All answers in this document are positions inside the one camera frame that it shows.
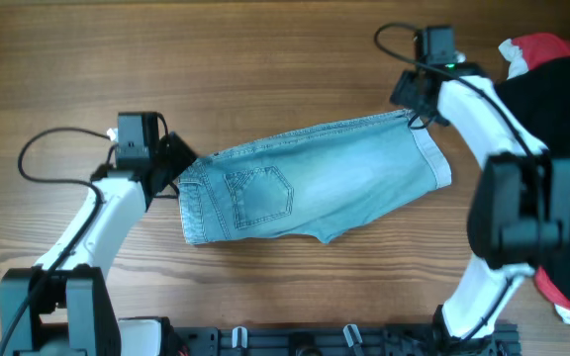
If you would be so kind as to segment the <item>light blue denim shorts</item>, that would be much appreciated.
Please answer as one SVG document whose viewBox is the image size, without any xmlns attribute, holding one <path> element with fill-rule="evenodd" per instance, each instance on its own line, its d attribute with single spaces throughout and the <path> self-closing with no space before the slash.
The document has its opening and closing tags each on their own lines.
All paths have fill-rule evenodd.
<svg viewBox="0 0 570 356">
<path fill-rule="evenodd" d="M 329 243 L 451 184 L 409 110 L 281 133 L 198 158 L 179 177 L 189 244 L 304 234 Z"/>
</svg>

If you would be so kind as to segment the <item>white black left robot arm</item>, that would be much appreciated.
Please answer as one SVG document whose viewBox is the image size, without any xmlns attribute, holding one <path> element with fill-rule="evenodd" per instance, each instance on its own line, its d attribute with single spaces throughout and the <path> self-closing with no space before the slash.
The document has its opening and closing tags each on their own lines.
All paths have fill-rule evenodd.
<svg viewBox="0 0 570 356">
<path fill-rule="evenodd" d="M 87 182 L 88 196 L 57 243 L 0 283 L 0 355 L 184 355 L 166 317 L 118 319 L 105 279 L 155 195 L 197 158 L 176 134 L 118 138 L 117 161 Z"/>
</svg>

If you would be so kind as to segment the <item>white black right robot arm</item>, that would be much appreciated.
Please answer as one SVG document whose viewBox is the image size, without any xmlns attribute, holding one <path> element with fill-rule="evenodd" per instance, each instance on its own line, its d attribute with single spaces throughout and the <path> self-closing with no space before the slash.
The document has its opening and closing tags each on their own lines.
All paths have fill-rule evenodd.
<svg viewBox="0 0 570 356">
<path fill-rule="evenodd" d="M 472 257 L 436 313 L 462 347 L 494 332 L 498 315 L 537 265 L 570 242 L 570 158 L 553 158 L 499 99 L 491 80 L 455 66 L 402 73 L 390 101 L 451 125 L 482 173 L 467 218 Z"/>
</svg>

